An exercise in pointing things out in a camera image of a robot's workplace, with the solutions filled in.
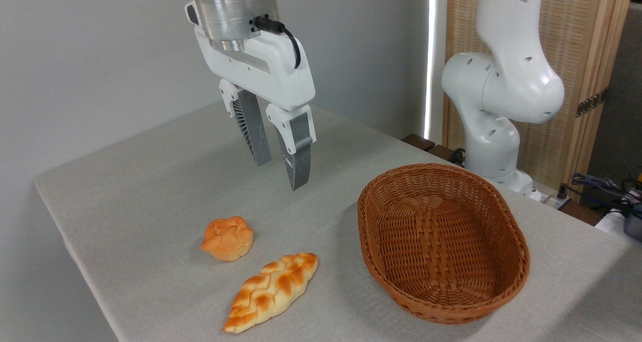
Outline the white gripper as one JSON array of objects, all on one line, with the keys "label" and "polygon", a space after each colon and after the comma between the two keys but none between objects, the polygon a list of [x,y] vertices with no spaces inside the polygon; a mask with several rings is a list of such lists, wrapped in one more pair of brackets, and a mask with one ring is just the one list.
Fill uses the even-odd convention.
[{"label": "white gripper", "polygon": [[242,52],[227,52],[213,48],[202,28],[195,26],[194,31],[207,66],[223,78],[223,104],[257,166],[271,161],[258,96],[273,103],[266,113],[279,139],[291,189],[307,184],[316,134],[311,107],[305,105],[314,98],[315,86],[303,45],[298,45],[301,61],[295,68],[295,50],[284,34],[263,32],[245,40]]}]

